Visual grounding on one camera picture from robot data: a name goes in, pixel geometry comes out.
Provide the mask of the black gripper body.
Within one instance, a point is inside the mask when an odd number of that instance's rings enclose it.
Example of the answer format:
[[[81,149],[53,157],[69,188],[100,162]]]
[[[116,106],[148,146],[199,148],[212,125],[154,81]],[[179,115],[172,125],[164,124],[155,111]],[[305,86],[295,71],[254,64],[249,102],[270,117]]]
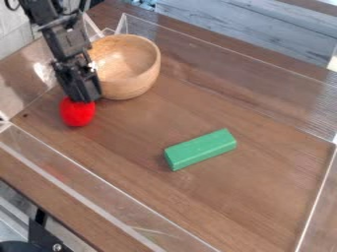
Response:
[[[18,3],[31,23],[39,27],[53,61],[63,63],[83,58],[88,64],[92,45],[81,10],[68,12],[61,0],[18,0]]]

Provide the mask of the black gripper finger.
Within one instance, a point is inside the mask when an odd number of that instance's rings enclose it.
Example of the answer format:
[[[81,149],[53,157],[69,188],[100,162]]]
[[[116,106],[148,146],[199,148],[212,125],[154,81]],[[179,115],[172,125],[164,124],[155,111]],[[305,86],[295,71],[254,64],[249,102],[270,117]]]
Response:
[[[55,77],[59,81],[59,84],[67,96],[72,100],[79,100],[80,95],[76,88],[75,76],[73,73],[71,72],[71,69],[60,62],[52,62],[51,65],[55,71]]]
[[[81,55],[73,58],[73,95],[72,100],[91,102],[101,97],[101,87],[96,70],[89,67],[91,61]]]

